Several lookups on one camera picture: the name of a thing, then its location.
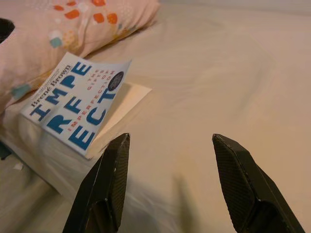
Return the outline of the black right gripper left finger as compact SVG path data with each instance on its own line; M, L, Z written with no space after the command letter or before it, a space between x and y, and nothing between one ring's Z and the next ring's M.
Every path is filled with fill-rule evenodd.
M65 233L116 233L125 199L130 134L110 141L85 176L63 228Z

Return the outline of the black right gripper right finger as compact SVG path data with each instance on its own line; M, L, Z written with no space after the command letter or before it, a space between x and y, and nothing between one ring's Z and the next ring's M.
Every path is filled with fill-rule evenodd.
M238 233L302 233L275 182L238 142L212 137L222 193Z

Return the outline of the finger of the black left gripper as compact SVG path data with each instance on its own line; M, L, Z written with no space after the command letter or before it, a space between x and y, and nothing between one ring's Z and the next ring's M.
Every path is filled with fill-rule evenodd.
M14 29L15 25L12 21L0 18L0 43L5 41Z

